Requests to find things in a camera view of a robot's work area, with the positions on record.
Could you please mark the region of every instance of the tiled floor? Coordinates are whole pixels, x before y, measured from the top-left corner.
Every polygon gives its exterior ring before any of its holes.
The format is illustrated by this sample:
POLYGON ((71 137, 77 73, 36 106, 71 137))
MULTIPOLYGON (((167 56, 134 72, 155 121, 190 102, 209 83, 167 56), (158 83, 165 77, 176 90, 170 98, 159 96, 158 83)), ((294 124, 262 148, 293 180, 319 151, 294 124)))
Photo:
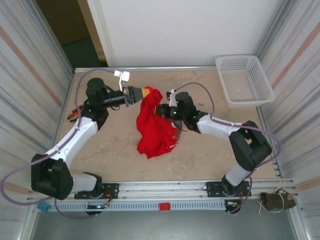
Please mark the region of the tiled floor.
MULTIPOLYGON (((77 73, 61 128, 60 138, 73 126, 67 115, 75 108, 76 84, 83 73, 77 73)), ((111 73, 91 73, 81 84, 78 104, 86 99, 87 81, 102 78, 105 84, 118 89, 117 77, 111 73)), ((188 82, 205 85, 212 94, 217 118, 244 123, 252 120, 260 124, 254 107, 228 108, 216 71, 149 71, 132 72, 128 85, 143 88, 151 86, 162 94, 188 82)), ((206 92, 198 86, 187 86, 194 104, 199 110, 211 112, 206 92)), ((140 104, 122 106, 119 111, 109 111, 109 117, 101 130, 79 152, 71 165, 72 173, 91 172, 104 181, 174 181, 221 179, 234 165, 235 157, 229 142, 212 135, 183 132, 175 149, 160 157, 147 159, 137 151, 141 139, 136 128, 140 104)), ((274 178, 272 164, 256 171, 254 178, 274 178)))

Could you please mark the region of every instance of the red cloth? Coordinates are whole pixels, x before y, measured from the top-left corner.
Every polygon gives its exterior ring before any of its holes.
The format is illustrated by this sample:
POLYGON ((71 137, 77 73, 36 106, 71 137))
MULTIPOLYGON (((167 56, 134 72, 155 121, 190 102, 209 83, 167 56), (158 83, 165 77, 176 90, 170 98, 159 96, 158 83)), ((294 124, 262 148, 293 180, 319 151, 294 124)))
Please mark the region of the red cloth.
POLYGON ((163 98, 160 91, 149 86, 145 88, 150 93, 142 100, 136 119, 136 129, 142 135, 137 150, 150 159, 171 152, 178 143, 179 130, 155 114, 155 107, 163 98))

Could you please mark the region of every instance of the corrugated metal wall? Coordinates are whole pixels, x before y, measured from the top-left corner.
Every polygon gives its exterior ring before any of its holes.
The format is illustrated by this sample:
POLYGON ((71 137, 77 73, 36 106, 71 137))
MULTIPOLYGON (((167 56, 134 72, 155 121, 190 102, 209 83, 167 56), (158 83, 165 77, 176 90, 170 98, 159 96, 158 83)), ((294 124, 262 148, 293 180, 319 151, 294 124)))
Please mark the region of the corrugated metal wall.
MULTIPOLYGON (((33 1, 0 1, 0 178, 52 147, 72 69, 33 1)), ((5 183, 13 198, 30 189, 30 169, 5 183)), ((0 197, 0 239, 16 237, 24 208, 0 197)))
POLYGON ((315 239, 320 239, 320 1, 300 0, 262 59, 276 99, 262 106, 283 144, 279 164, 293 178, 315 239))

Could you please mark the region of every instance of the laundry basket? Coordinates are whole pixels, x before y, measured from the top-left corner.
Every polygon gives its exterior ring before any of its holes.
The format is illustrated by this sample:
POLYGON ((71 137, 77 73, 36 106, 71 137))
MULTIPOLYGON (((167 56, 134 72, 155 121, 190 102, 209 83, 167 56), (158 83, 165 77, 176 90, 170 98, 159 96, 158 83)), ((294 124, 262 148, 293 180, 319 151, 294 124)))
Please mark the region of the laundry basket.
POLYGON ((215 64, 229 108, 257 107, 275 100, 275 93, 256 56, 221 56, 215 64))

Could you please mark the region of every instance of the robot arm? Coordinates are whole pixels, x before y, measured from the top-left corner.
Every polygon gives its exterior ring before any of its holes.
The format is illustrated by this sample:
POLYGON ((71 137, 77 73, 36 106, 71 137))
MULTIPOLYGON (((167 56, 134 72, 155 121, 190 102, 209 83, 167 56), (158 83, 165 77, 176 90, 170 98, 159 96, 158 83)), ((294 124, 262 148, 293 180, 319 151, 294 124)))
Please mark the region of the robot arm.
POLYGON ((65 199, 71 193, 84 191, 92 197, 100 196, 102 178, 88 172, 71 175, 69 171, 71 163, 89 138, 95 135, 106 122, 109 116, 108 108, 119 105, 128 107, 140 101, 149 92, 146 88, 132 86, 110 91, 102 79, 91 79, 87 83, 87 100, 81 111, 80 125, 78 119, 73 128, 55 147, 44 155, 36 154, 32 158, 34 162, 58 150, 49 159, 31 167, 31 188, 59 200, 65 199))
POLYGON ((156 107, 157 115, 174 121, 182 120, 191 131, 214 135, 230 142, 236 163, 222 178, 222 187, 227 194, 234 192, 246 176, 271 154, 272 148, 261 132, 235 127, 243 125, 257 128, 253 121, 235 123, 211 118, 207 112, 196 109, 187 92, 176 94, 172 90, 167 92, 167 98, 170 100, 169 104, 156 107))

